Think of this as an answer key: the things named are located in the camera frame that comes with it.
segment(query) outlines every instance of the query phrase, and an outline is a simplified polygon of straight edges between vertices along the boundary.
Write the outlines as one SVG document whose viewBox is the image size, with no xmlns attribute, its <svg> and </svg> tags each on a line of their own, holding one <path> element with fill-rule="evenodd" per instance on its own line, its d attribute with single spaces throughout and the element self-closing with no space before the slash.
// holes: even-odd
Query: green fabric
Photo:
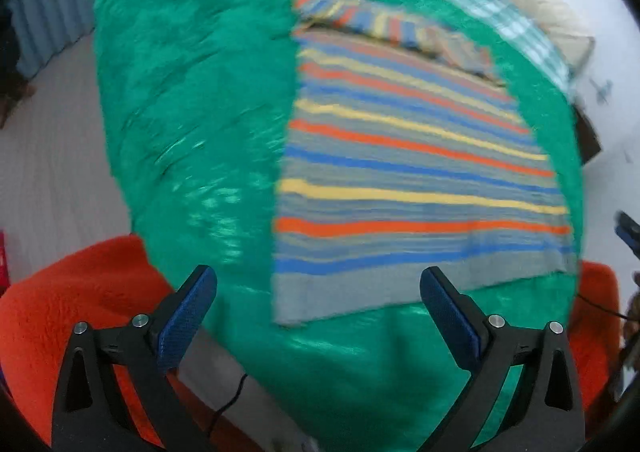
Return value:
<svg viewBox="0 0 640 452">
<path fill-rule="evenodd" d="M 579 241 L 580 163 L 561 92 L 452 4 L 379 1 L 491 48 L 552 157 Z M 196 264 L 216 269 L 206 328 L 328 452 L 415 451 L 467 379 L 423 306 L 294 329 L 272 323 L 273 186 L 296 91 L 289 0 L 97 0 L 95 11 L 108 154 L 151 263 L 175 287 Z M 542 327 L 566 319 L 574 288 L 575 277 L 554 274 L 472 296 L 487 313 Z M 511 375 L 485 436 L 515 381 Z"/>
</svg>

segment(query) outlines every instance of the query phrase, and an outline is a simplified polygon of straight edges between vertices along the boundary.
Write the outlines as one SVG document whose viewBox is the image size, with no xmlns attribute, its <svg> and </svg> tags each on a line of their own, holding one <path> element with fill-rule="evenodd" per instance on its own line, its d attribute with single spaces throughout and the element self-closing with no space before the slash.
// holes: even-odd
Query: metal screw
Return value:
<svg viewBox="0 0 640 452">
<path fill-rule="evenodd" d="M 504 318 L 502 318 L 500 315 L 491 315 L 489 317 L 489 324 L 491 324 L 493 327 L 503 327 L 505 324 Z"/>
<path fill-rule="evenodd" d="M 82 333 L 84 333 L 87 330 L 88 327 L 89 327 L 89 324 L 87 324 L 86 322 L 78 322 L 74 326 L 74 333 L 76 335 L 81 335 Z"/>
<path fill-rule="evenodd" d="M 551 329 L 556 335 L 559 335 L 560 333 L 562 333 L 562 331 L 564 331 L 562 324 L 555 321 L 549 322 L 549 329 Z"/>
<path fill-rule="evenodd" d="M 149 317 L 145 314 L 136 315 L 131 320 L 131 323 L 135 327 L 144 327 L 148 322 L 149 322 Z"/>
</svg>

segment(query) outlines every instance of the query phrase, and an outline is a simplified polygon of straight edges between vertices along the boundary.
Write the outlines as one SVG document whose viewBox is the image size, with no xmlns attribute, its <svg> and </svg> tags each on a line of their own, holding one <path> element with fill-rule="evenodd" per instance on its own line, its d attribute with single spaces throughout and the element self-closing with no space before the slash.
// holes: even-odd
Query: striped sweater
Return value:
<svg viewBox="0 0 640 452">
<path fill-rule="evenodd" d="M 276 320 L 416 302 L 420 272 L 435 264 L 461 290 L 574 271 L 549 158 L 488 54 L 437 25 L 419 32 L 401 10 L 335 1 L 293 0 L 315 27 L 294 33 L 300 88 L 274 220 Z"/>
</svg>

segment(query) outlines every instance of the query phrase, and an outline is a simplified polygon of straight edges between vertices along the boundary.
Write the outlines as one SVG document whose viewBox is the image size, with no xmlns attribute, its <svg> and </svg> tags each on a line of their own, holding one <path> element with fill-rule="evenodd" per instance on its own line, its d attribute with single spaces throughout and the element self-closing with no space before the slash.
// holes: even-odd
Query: bed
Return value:
<svg viewBox="0 0 640 452">
<path fill-rule="evenodd" d="M 510 36 L 460 0 L 375 1 L 491 50 L 550 156 L 579 252 L 570 69 L 554 45 L 524 18 Z M 467 378 L 422 305 L 286 327 L 273 319 L 276 183 L 297 87 L 290 1 L 96 0 L 95 13 L 108 156 L 150 262 L 174 287 L 197 264 L 216 269 L 206 329 L 325 450 L 416 450 Z M 524 54 L 522 30 L 547 47 L 544 56 Z M 567 320 L 575 284 L 557 272 L 470 294 L 487 313 L 542 327 Z M 495 433 L 516 381 L 510 375 L 479 440 Z"/>
</svg>

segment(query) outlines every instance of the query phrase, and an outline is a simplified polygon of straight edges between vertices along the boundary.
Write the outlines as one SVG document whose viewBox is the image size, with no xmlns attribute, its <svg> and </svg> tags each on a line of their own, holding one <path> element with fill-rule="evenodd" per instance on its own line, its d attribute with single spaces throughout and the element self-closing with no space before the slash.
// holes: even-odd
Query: black wire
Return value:
<svg viewBox="0 0 640 452">
<path fill-rule="evenodd" d="M 238 390 L 236 390 L 236 394 L 233 396 L 231 400 L 226 402 L 225 405 L 220 407 L 216 411 L 216 413 L 213 415 L 213 418 L 211 419 L 211 423 L 209 423 L 209 428 L 207 429 L 207 436 L 209 436 L 210 438 L 211 438 L 211 433 L 213 432 L 213 429 L 216 426 L 216 423 L 220 419 L 220 416 L 222 416 L 229 408 L 231 408 L 233 404 L 238 401 L 238 398 L 240 398 L 240 394 L 242 393 L 242 388 L 244 387 L 244 381 L 247 379 L 247 376 L 248 374 L 242 375 L 242 378 L 240 378 L 240 383 L 238 384 Z"/>
<path fill-rule="evenodd" d="M 601 306 L 600 304 L 596 304 L 594 301 L 589 300 L 588 298 L 586 298 L 585 296 L 581 295 L 580 293 L 578 293 L 577 295 L 578 298 L 580 298 L 581 300 L 585 301 L 587 304 L 589 304 L 590 306 L 593 306 L 599 310 L 604 311 L 604 313 L 608 313 L 610 315 L 613 315 L 614 317 L 618 317 L 618 318 L 622 318 L 622 320 L 629 320 L 630 322 L 640 322 L 640 320 L 636 319 L 636 318 L 631 318 L 628 317 L 626 315 L 623 315 L 622 313 L 618 313 L 617 311 L 613 311 L 612 309 L 608 309 L 604 306 Z"/>
</svg>

